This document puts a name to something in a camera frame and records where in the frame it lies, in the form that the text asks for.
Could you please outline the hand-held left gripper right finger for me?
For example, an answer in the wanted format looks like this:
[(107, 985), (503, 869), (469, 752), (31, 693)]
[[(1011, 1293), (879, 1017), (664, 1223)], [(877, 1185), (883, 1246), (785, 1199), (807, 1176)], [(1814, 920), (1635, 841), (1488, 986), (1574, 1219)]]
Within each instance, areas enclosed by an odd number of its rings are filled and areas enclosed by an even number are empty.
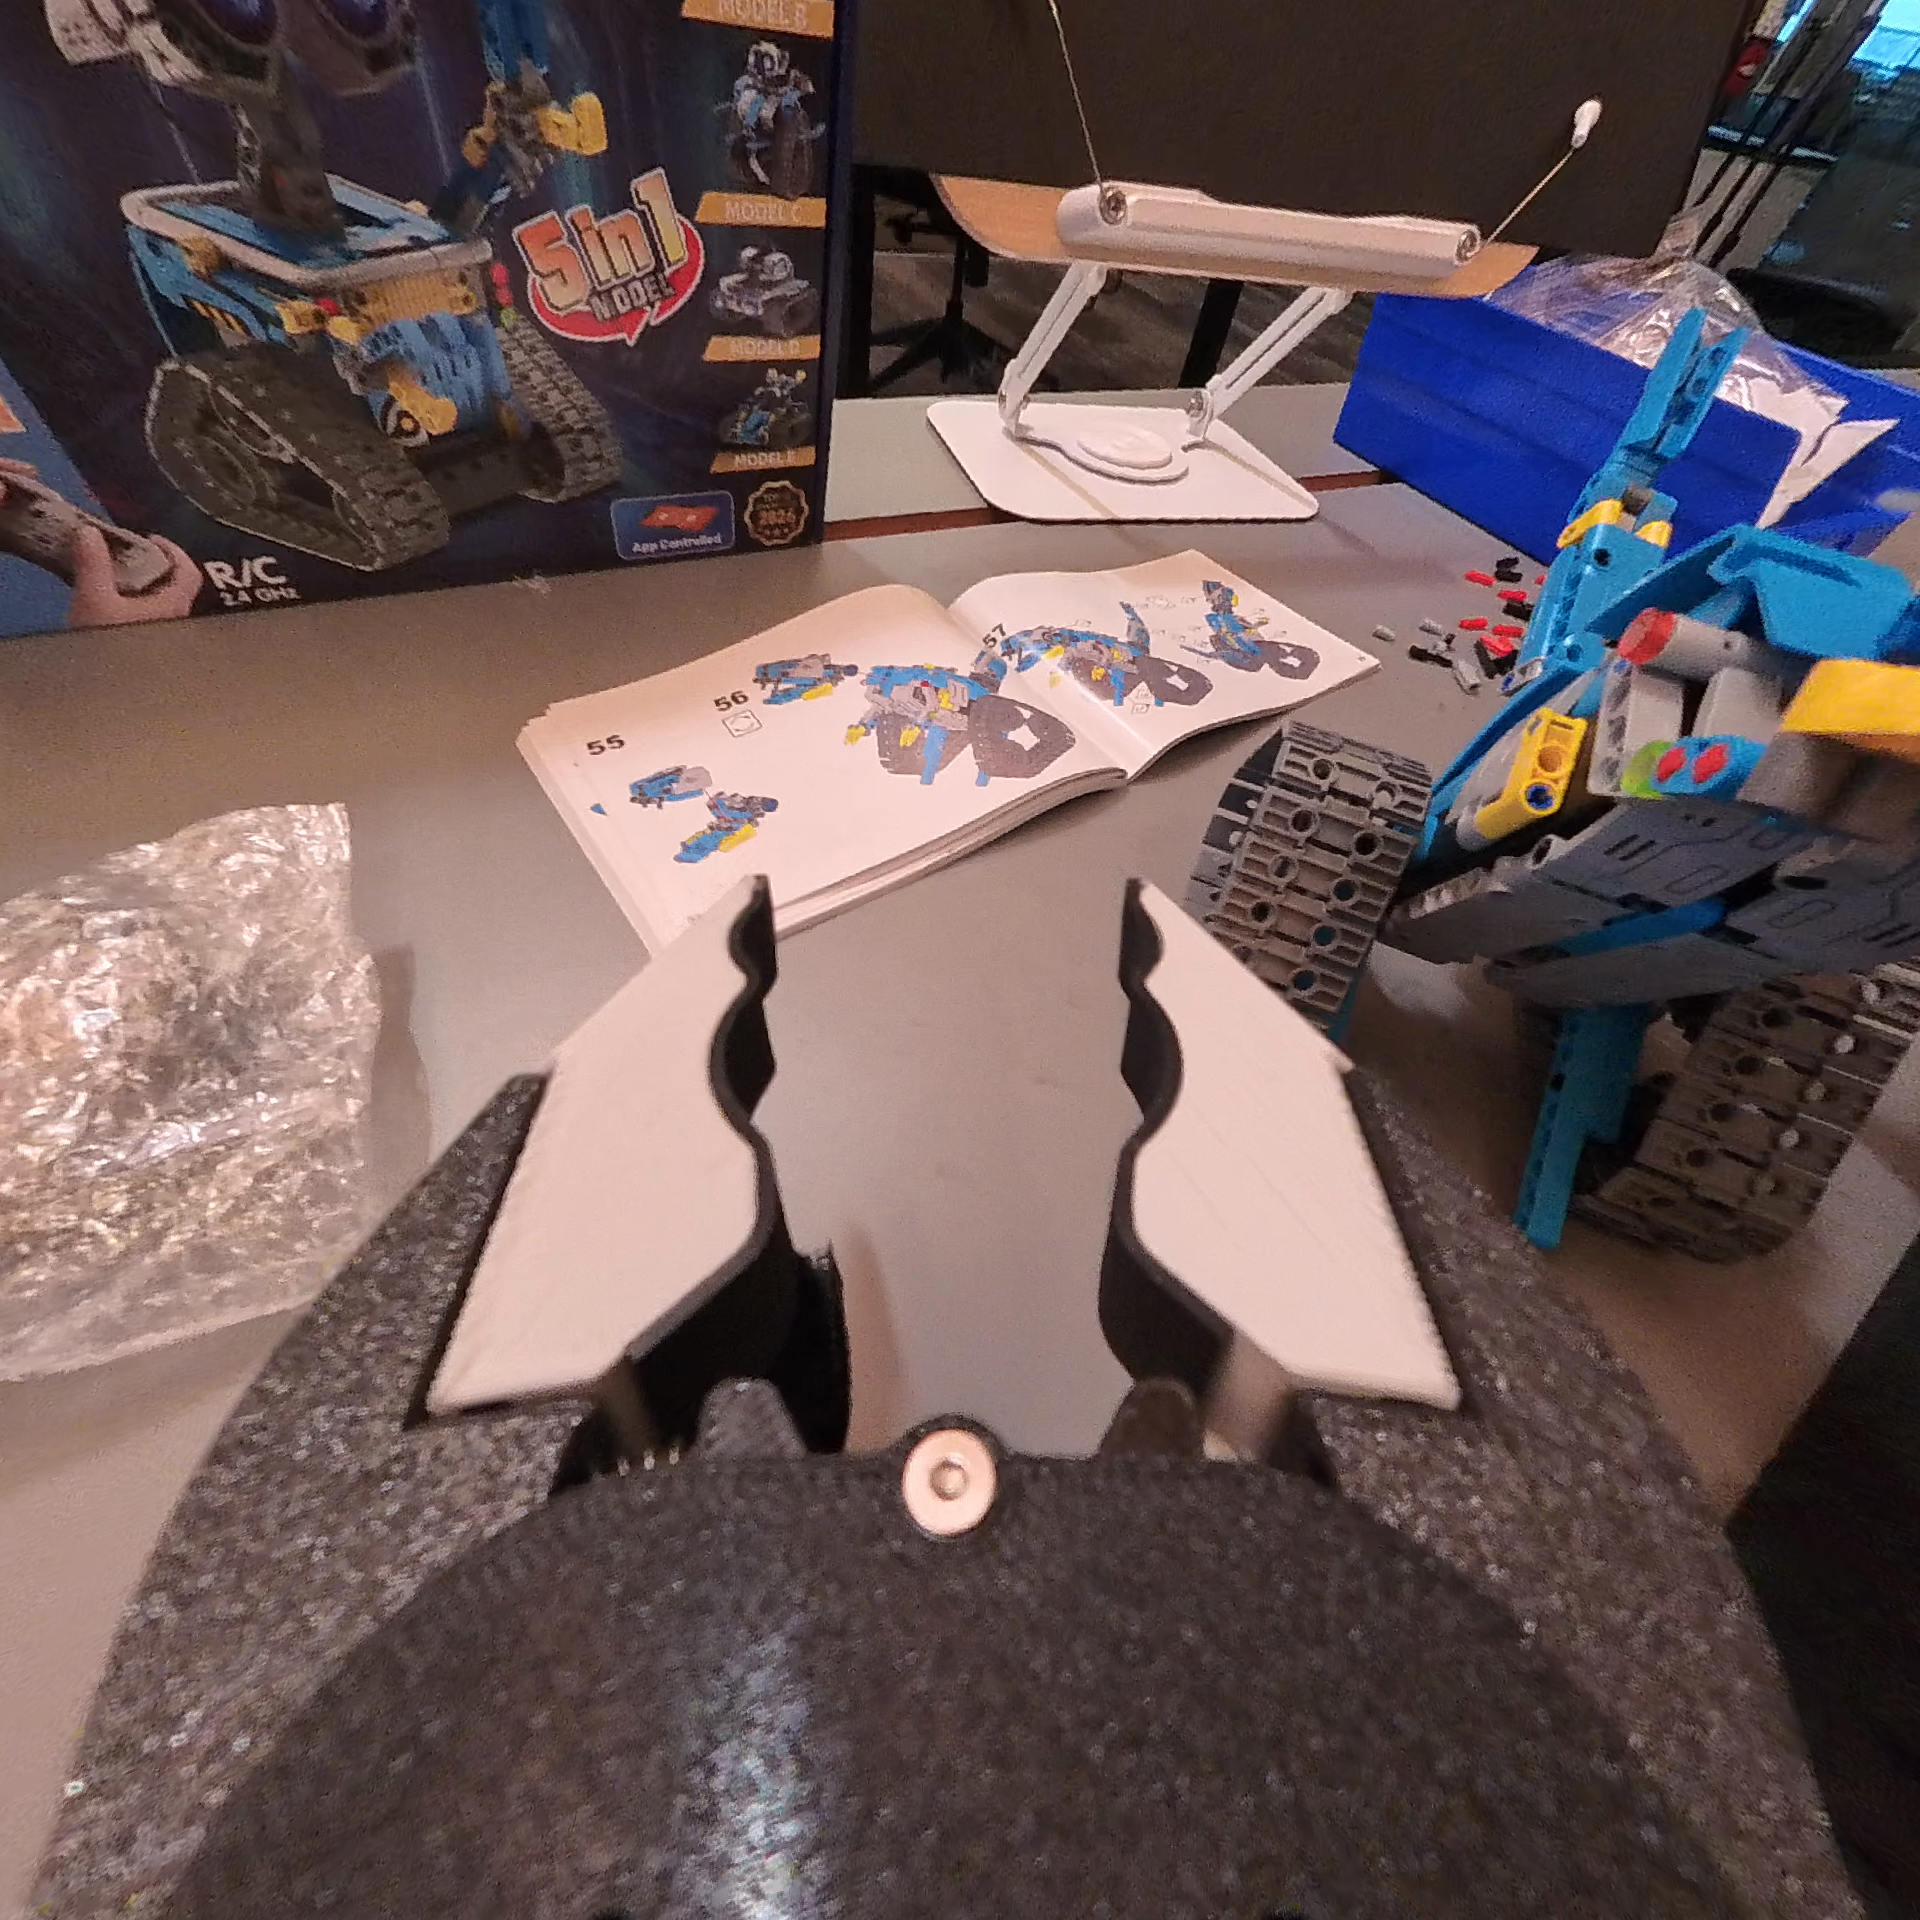
[(1140, 880), (1121, 981), (1138, 1127), (1101, 1255), (1115, 1357), (1182, 1383), (1219, 1457), (1274, 1459), (1304, 1395), (1457, 1412), (1348, 1056)]

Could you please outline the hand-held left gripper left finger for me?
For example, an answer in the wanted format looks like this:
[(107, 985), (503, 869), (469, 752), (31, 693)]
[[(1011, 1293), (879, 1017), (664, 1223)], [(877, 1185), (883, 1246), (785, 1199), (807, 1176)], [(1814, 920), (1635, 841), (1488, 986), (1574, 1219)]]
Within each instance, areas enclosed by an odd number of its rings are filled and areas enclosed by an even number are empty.
[(787, 1334), (770, 881), (747, 877), (557, 1051), (424, 1411), (574, 1395), (667, 1347), (654, 1395), (757, 1374)]

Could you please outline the blue grey block toy robot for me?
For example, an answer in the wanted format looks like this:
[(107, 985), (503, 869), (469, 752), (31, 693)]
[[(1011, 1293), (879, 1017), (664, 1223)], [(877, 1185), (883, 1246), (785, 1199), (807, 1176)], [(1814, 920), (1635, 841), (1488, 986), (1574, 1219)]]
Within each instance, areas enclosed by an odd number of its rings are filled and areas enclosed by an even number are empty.
[(1189, 911), (1325, 1026), (1377, 948), (1483, 965), (1555, 1026), (1522, 1234), (1742, 1261), (1916, 1043), (1916, 588), (1751, 525), (1670, 557), (1670, 518), (1645, 461), (1593, 476), (1446, 773), (1272, 735)]

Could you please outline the grey desk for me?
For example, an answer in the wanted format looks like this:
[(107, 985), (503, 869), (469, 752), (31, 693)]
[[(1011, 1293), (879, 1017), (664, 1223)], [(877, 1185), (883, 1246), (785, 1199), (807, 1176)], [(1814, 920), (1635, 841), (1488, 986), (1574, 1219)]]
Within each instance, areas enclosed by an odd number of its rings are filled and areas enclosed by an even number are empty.
[[(1199, 548), (1363, 646), (1454, 617), (1493, 548), (1398, 484), (1309, 524), (1042, 531), (944, 516), (923, 412), (849, 404), (828, 544), (561, 582), (6, 641), (6, 898), (257, 804), (345, 804), (379, 965), (376, 1212), (645, 964), (516, 752), (549, 705), (634, 684), (885, 582)], [(1122, 886), (1178, 898), (1258, 728), (1189, 743), (935, 877), (783, 941), (758, 1126), (791, 1230), (842, 1263), (858, 1449), (965, 1411), (1088, 1453), (1126, 1374), (1097, 1325), (1118, 1151)], [(158, 1531), (293, 1326), (261, 1317), (6, 1383), (2, 1901), (25, 1914), (90, 1695)]]

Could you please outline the crumpled clear plastic bag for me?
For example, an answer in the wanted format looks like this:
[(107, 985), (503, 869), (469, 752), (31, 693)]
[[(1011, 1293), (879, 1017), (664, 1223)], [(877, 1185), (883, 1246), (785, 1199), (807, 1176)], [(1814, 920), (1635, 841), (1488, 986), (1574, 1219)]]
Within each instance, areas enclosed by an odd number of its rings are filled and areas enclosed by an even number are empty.
[(349, 894), (349, 809), (285, 804), (6, 900), (6, 1381), (299, 1309), (349, 1255), (379, 1037)]

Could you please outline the open instruction booklet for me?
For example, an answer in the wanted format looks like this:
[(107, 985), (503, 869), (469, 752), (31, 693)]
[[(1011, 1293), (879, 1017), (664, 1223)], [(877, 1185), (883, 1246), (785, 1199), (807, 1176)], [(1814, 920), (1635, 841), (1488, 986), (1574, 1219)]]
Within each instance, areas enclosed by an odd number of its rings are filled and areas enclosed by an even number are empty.
[(727, 651), (548, 710), (518, 747), (659, 949), (740, 880), (799, 932), (1276, 718), (1378, 659), (1200, 553), (1004, 574), (952, 605), (845, 593)]

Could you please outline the pile of small block pieces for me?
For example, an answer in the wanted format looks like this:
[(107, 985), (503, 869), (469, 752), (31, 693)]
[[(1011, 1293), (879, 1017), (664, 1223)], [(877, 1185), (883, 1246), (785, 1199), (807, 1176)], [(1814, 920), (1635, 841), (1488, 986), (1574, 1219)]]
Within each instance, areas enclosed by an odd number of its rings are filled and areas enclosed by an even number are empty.
[(1547, 588), (1547, 569), (1522, 556), (1503, 556), (1462, 576), (1462, 613), (1423, 617), (1404, 656), (1418, 667), (1445, 673), (1457, 692), (1480, 697), (1496, 688), (1517, 665)]

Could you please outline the white folding laptop stand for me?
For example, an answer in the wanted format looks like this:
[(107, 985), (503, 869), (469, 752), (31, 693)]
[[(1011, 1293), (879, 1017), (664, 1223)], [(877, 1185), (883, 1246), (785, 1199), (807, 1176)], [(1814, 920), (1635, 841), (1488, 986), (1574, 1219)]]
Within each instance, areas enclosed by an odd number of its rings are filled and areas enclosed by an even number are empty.
[[(1357, 293), (1480, 299), (1517, 278), (1534, 248), (1483, 242), (1469, 223), (1408, 214), (1289, 212), (1156, 183), (1072, 192), (935, 179), (956, 223), (995, 253), (1068, 272), (999, 379), (998, 395), (948, 397), (932, 433), (998, 511), (1028, 522), (1304, 522), (1305, 491), (1223, 418)], [(1305, 290), (1181, 406), (1030, 401), (1071, 325), (1115, 272), (1241, 278)]]

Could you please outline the blue plastic bin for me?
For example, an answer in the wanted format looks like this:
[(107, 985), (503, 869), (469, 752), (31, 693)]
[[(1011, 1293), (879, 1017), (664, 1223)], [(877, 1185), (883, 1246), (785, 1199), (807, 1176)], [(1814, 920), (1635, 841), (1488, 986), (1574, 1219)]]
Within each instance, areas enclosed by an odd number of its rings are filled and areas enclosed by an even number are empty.
[[(1867, 556), (1918, 489), (1918, 395), (1786, 349), (1790, 362), (1847, 397), (1847, 422), (1895, 427), (1797, 502), (1782, 528)], [(1475, 524), (1552, 559), (1574, 499), (1644, 397), (1645, 369), (1486, 302), (1378, 295), (1338, 446)]]

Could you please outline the dark blue robot kit box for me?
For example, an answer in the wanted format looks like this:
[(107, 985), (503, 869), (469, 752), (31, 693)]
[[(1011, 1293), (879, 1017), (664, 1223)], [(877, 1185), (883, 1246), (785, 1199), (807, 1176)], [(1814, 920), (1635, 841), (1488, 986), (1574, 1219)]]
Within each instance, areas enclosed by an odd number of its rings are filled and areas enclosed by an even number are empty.
[(830, 4), (6, 4), (6, 637), (821, 536)]

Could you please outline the clear plastic parts bags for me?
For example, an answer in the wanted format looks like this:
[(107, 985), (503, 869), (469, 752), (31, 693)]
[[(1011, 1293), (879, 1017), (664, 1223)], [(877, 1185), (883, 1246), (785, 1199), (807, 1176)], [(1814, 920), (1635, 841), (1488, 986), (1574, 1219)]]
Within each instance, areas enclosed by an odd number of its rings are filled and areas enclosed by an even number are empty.
[(1676, 325), (1695, 310), (1705, 318), (1711, 346), (1746, 331), (1720, 397), (1796, 433), (1790, 464), (1758, 516), (1764, 528), (1782, 524), (1818, 484), (1874, 446), (1895, 446), (1903, 422), (1892, 397), (1853, 401), (1837, 376), (1810, 371), (1764, 331), (1755, 310), (1724, 276), (1687, 252), (1650, 260), (1559, 256), (1529, 268), (1493, 293), (1493, 303), (1644, 369), (1661, 359)]

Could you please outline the black board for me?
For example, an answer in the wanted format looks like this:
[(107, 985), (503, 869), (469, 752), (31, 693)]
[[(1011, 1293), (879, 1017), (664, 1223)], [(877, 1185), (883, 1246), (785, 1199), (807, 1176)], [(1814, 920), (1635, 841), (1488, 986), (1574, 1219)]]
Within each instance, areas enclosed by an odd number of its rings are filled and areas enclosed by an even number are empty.
[(1758, 6), (873, 4), (854, 157), (923, 174), (986, 252), (1066, 268), (1097, 179), (1504, 248), (1650, 253)]

